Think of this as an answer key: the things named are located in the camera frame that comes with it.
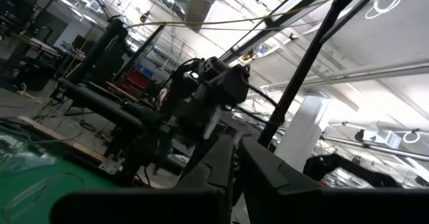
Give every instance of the white column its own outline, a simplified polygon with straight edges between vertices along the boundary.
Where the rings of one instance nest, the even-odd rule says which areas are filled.
[[[328,105],[327,98],[306,96],[274,154],[302,172],[320,135],[328,125]]]

